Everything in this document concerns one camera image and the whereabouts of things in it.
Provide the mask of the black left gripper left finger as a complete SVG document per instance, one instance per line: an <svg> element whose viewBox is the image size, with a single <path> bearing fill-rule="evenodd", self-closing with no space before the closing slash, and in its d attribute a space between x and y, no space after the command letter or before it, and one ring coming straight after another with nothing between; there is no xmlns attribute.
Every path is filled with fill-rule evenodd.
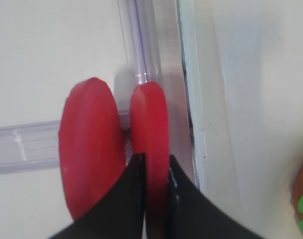
<svg viewBox="0 0 303 239"><path fill-rule="evenodd" d="M53 239L141 239L145 214L146 157L135 154L109 192Z"/></svg>

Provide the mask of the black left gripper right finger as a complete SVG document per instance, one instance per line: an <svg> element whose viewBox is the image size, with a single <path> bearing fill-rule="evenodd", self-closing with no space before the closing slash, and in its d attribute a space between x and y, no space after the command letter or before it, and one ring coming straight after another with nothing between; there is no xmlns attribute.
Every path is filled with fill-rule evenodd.
<svg viewBox="0 0 303 239"><path fill-rule="evenodd" d="M260 239L213 203L170 156L166 218L167 239Z"/></svg>

